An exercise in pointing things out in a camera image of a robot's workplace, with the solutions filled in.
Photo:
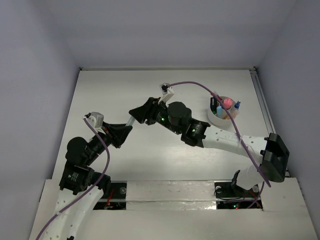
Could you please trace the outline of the green highlighter marker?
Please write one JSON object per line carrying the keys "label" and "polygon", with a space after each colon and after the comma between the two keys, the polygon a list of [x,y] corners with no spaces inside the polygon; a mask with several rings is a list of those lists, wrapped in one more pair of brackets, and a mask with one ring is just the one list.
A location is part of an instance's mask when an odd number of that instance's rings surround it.
{"label": "green highlighter marker", "polygon": [[128,122],[126,123],[126,126],[132,126],[135,122],[135,118],[133,116],[131,116],[128,120]]}

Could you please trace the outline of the blue highlighter marker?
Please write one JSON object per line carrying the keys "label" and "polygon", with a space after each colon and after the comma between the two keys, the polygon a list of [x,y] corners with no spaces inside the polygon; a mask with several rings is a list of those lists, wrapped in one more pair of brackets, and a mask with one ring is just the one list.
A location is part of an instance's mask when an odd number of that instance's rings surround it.
{"label": "blue highlighter marker", "polygon": [[223,118],[223,108],[221,105],[216,108],[216,116],[220,119]]}

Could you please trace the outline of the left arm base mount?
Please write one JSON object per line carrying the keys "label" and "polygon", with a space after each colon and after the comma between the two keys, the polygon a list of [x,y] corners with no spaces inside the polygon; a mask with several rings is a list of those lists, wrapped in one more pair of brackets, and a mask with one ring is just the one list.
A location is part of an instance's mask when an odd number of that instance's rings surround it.
{"label": "left arm base mount", "polygon": [[112,182],[109,193],[95,204],[94,210],[125,210],[127,208],[127,182]]}

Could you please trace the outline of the red gel pen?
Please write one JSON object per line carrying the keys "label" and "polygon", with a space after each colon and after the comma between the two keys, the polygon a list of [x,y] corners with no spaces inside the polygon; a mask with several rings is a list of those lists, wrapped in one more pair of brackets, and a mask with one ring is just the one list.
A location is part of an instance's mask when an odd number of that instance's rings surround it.
{"label": "red gel pen", "polygon": [[217,99],[222,101],[222,98],[218,95],[218,93],[216,91],[214,91],[211,95],[212,95],[212,97],[216,97]]}

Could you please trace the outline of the orange highlighter marker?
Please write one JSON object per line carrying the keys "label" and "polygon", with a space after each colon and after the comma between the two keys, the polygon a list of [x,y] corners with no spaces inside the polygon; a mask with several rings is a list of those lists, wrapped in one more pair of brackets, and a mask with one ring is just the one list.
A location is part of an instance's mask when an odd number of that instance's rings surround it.
{"label": "orange highlighter marker", "polygon": [[[237,110],[235,110],[234,112],[232,112],[230,115],[231,115],[231,117],[234,119],[237,115],[238,115],[238,111]],[[231,118],[229,117],[229,116],[227,116],[226,118],[225,118],[225,120],[230,120]]]}

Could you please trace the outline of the black green highlighter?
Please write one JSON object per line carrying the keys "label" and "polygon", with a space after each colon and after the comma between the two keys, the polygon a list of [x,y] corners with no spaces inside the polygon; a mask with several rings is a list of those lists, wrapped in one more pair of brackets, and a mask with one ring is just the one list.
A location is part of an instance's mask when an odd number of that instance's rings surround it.
{"label": "black green highlighter", "polygon": [[218,106],[217,99],[214,97],[211,97],[210,98],[210,110],[214,115],[217,113],[217,106]]}

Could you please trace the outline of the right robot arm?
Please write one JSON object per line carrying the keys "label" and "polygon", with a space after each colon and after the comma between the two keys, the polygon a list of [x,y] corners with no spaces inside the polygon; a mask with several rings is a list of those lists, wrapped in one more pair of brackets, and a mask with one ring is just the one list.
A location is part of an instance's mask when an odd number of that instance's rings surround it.
{"label": "right robot arm", "polygon": [[282,183],[285,180],[290,152],[276,133],[270,133],[268,137],[238,136],[235,132],[192,118],[191,109],[182,102],[165,104],[153,97],[142,106],[131,109],[129,114],[140,124],[162,125],[180,135],[189,146],[220,149],[253,158],[251,166],[234,174],[230,190],[235,196],[242,196],[264,181]]}

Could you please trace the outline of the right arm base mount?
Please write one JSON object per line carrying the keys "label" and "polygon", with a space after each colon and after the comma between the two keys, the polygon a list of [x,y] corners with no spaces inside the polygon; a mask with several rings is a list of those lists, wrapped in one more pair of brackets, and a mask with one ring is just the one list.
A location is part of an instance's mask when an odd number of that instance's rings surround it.
{"label": "right arm base mount", "polygon": [[218,210],[239,209],[263,209],[261,190],[256,184],[249,190],[236,185],[236,177],[239,170],[234,174],[231,181],[218,181],[214,183],[214,196]]}

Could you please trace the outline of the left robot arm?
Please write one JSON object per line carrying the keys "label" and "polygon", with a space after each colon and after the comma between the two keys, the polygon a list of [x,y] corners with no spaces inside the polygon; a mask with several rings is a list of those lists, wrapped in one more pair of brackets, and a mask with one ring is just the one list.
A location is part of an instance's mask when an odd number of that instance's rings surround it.
{"label": "left robot arm", "polygon": [[108,147],[120,148],[133,129],[126,124],[102,123],[101,128],[90,127],[94,136],[86,141],[74,137],[67,144],[66,163],[59,182],[54,215],[40,230],[38,240],[76,240],[98,200],[112,194],[111,178],[104,169],[97,172],[90,165]]}

